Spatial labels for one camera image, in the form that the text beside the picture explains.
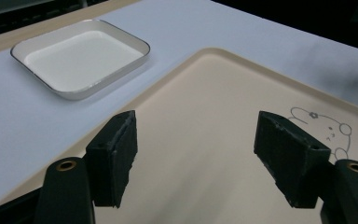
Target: white tabletop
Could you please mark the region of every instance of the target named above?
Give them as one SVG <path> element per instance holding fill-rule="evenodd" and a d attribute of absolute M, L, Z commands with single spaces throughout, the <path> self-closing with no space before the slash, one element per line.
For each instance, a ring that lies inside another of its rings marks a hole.
<path fill-rule="evenodd" d="M 227 49 L 358 105 L 358 49 L 209 0 L 144 0 L 102 15 L 150 47 L 148 61 L 81 101 L 50 92 L 0 52 L 0 199 L 199 49 Z"/>

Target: table surface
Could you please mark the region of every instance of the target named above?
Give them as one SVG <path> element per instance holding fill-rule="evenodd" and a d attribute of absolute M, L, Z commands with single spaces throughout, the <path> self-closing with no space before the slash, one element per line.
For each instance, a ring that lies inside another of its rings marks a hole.
<path fill-rule="evenodd" d="M 91 97 L 67 101 L 10 56 L 19 41 L 97 18 L 138 36 L 148 61 Z M 208 0 L 115 0 L 0 35 L 0 203 L 175 66 L 204 48 L 234 52 L 358 105 L 358 49 Z"/>

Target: dark background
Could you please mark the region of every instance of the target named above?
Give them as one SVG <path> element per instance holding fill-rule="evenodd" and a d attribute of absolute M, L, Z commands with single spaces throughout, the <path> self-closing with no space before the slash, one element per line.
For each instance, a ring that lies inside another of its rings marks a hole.
<path fill-rule="evenodd" d="M 358 48 L 358 0 L 214 0 Z"/>

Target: black object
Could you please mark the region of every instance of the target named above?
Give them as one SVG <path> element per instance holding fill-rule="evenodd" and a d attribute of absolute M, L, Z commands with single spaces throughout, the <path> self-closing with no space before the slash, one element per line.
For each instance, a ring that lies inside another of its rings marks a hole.
<path fill-rule="evenodd" d="M 324 201 L 323 224 L 358 223 L 358 161 L 328 159 L 331 150 L 290 120 L 259 112 L 255 154 L 295 208 Z"/>
<path fill-rule="evenodd" d="M 83 159 L 53 162 L 41 189 L 1 205 L 0 224 L 94 223 L 92 201 L 120 206 L 137 150 L 135 111 L 115 115 Z"/>

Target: white tray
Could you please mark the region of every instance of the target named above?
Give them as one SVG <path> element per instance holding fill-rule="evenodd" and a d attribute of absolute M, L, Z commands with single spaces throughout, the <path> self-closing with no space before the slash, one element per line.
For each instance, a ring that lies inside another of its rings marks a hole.
<path fill-rule="evenodd" d="M 97 207 L 99 224 L 321 223 L 321 201 L 291 208 L 254 154 L 259 110 L 331 147 L 332 162 L 358 160 L 358 107 L 223 49 L 197 52 L 122 111 L 130 109 L 139 152 L 121 207 Z M 98 131 L 62 156 L 81 156 Z"/>
<path fill-rule="evenodd" d="M 20 42 L 11 55 L 52 91 L 79 100 L 140 66 L 149 51 L 143 40 L 89 20 Z"/>

